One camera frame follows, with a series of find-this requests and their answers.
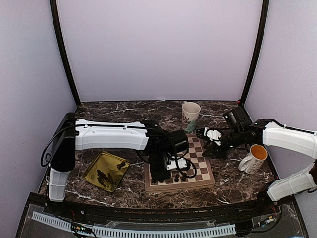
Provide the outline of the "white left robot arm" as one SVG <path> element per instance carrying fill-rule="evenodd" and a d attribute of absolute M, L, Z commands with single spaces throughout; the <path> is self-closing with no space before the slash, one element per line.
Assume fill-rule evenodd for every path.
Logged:
<path fill-rule="evenodd" d="M 178 156 L 189 149 L 188 137 L 182 130 L 168 132 L 152 120 L 97 122 L 67 113 L 41 154 L 41 166 L 50 168 L 48 199 L 53 211 L 59 216 L 70 212 L 64 198 L 68 175 L 75 167 L 75 152 L 111 148 L 133 149 L 147 156 L 156 181 L 169 178 L 171 170 L 189 166 L 184 157 Z"/>

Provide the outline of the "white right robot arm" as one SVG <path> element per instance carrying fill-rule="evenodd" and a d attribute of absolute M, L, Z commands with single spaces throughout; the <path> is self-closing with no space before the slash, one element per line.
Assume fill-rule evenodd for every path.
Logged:
<path fill-rule="evenodd" d="M 205 143 L 205 157 L 225 159 L 226 152 L 240 145 L 266 145 L 284 148 L 317 158 L 317 133 L 281 124 L 274 119 L 258 119 L 251 121 L 242 106 L 226 112 L 224 118 L 228 125 L 228 134 L 222 128 L 204 127 L 196 131 L 196 136 Z M 276 180 L 266 185 L 264 191 L 259 192 L 259 200 L 253 203 L 253 211 L 263 215 L 272 207 L 272 202 L 284 197 L 308 190 L 317 189 L 317 164 L 313 162 L 306 168 L 286 178 Z"/>

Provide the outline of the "gold metal tray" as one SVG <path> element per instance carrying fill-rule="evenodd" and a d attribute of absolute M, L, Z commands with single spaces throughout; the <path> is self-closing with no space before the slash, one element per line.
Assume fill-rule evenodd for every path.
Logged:
<path fill-rule="evenodd" d="M 114 192 L 118 185 L 108 185 L 106 187 L 98 185 L 97 182 L 97 167 L 102 167 L 102 171 L 104 173 L 118 171 L 116 165 L 120 164 L 121 162 L 125 162 L 126 165 L 124 168 L 121 169 L 121 171 L 125 174 L 130 166 L 130 163 L 128 160 L 123 159 L 119 156 L 113 155 L 111 153 L 108 153 L 106 151 L 101 151 L 90 163 L 88 168 L 85 170 L 83 174 L 83 178 L 85 181 L 89 182 L 90 184 L 93 184 L 94 186 L 101 188 L 108 192 Z"/>

